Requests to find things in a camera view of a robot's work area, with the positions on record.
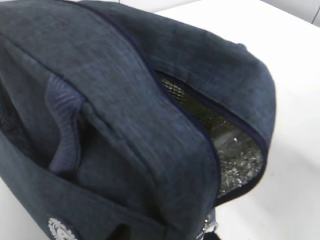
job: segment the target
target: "open zipper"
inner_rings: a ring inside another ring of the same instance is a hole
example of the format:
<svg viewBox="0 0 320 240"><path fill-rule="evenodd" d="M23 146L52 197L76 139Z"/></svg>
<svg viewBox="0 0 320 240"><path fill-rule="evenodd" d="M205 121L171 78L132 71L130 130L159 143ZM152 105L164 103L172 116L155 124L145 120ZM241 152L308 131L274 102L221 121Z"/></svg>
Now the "open zipper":
<svg viewBox="0 0 320 240"><path fill-rule="evenodd" d="M203 134L203 136L206 138L207 142L209 143L211 147L212 154L215 158L216 168L218 169L218 190L216 193L216 196L219 195L219 191L221 188L221 166L219 161L219 156L216 150L216 147L214 146L212 142L212 138L209 135L209 133L205 130L205 128L200 124L200 122L189 112L187 112L167 91L166 87L161 83L159 80L159 77L156 75L156 71L152 69L145 57L145 55L142 53L142 51L139 49L139 47L136 45L136 43L131 39L128 34L121 29L116 23L112 21L109 17L107 17L105 14L101 13L100 11L96 10L95 8L92 8L90 6L84 5L81 2L74 2L74 1L68 1L68 0L55 0L56 2L62 2L67 4L72 4L79 6L80 8L83 8L85 10L88 10L98 17L100 17L102 20L107 22L108 24L112 25L114 29L124 38L127 40L128 43L132 46L132 48L135 50L135 52L139 55L140 59L143 61L144 65L146 66L148 72L152 76L152 78L155 80L158 87L162 90L163 94L170 100L170 102L176 106L181 113L183 113L191 122L192 124ZM189 85L185 84L184 82L175 79L172 76L169 76L163 72L159 72L164 77L170 79L173 83L175 83L177 86L181 87L186 93L190 94L191 96L195 97L199 101L201 101L206 107L213 110L217 114L224 117L227 121L233 123L235 126L237 126L240 130L242 130L244 133L248 134L258 145L261 151L261 155L263 158L263 166L261 171L256 175L253 179L251 179L247 184L232 190L231 192L227 193L226 195L223 195L220 198L217 198L214 202L212 208L221 205L223 203L229 202L233 199L236 199L247 192L249 192L251 189L253 189L258 182L261 180L262 176L264 175L266 165L267 165L267 156L268 156L268 148L265 140L261 137L259 133L255 129L253 129L249 124L247 124L245 121L240 119L238 116L236 116L234 113L226 109L224 106L217 104L216 102L208 99L204 95L200 94L199 92L195 91L193 88L191 88Z"/></svg>

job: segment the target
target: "embroidered logo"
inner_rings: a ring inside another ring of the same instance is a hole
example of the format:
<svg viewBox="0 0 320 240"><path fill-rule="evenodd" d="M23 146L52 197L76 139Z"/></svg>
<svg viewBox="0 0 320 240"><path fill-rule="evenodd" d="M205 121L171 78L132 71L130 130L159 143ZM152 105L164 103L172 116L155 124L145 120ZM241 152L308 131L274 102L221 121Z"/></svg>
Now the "embroidered logo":
<svg viewBox="0 0 320 240"><path fill-rule="evenodd" d="M61 221L50 217L48 226L55 240L80 240Z"/></svg>

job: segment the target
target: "insulated lunch bag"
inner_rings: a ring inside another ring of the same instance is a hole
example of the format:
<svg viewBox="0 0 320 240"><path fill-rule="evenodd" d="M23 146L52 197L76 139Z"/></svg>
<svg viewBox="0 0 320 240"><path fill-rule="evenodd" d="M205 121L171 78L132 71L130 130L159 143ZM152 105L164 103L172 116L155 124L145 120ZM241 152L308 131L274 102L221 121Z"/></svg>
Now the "insulated lunch bag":
<svg viewBox="0 0 320 240"><path fill-rule="evenodd" d="M275 110L241 44L119 3L0 3L0 177L52 240L218 239Z"/></svg>

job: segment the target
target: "denim-textured fabric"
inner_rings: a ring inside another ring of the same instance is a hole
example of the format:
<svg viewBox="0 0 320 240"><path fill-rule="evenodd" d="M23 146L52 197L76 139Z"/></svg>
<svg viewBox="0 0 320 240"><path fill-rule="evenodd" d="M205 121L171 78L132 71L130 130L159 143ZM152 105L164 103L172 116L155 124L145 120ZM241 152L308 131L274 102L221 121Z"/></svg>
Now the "denim-textured fabric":
<svg viewBox="0 0 320 240"><path fill-rule="evenodd" d="M227 109L266 150L275 119L272 79L242 46L204 30L121 4L81 4L0 3L0 80L35 154L2 128L0 176L48 236L54 214L84 240L105 240L119 224L132 228L132 240L194 240L216 201L219 159L155 70L215 102L217 111ZM59 114L68 120L63 127L53 108L61 90L52 80L78 96L71 115ZM77 149L80 105L92 127ZM74 154L57 157L68 131ZM78 167L73 178L54 175L68 159Z"/></svg>
<svg viewBox="0 0 320 240"><path fill-rule="evenodd" d="M242 44L125 5L91 0L81 4L119 25L157 71L187 83L234 113L269 147L275 122L275 86L266 66Z"/></svg>

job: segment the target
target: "white table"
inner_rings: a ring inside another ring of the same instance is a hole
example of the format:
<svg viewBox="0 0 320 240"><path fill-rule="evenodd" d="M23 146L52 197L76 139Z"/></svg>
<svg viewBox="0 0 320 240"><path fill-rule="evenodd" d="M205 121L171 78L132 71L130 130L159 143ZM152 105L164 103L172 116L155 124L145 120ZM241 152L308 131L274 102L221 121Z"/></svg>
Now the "white table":
<svg viewBox="0 0 320 240"><path fill-rule="evenodd" d="M217 209L222 239L319 240L320 28L259 0L201 0L159 14L245 44L275 81L266 174Z"/></svg>

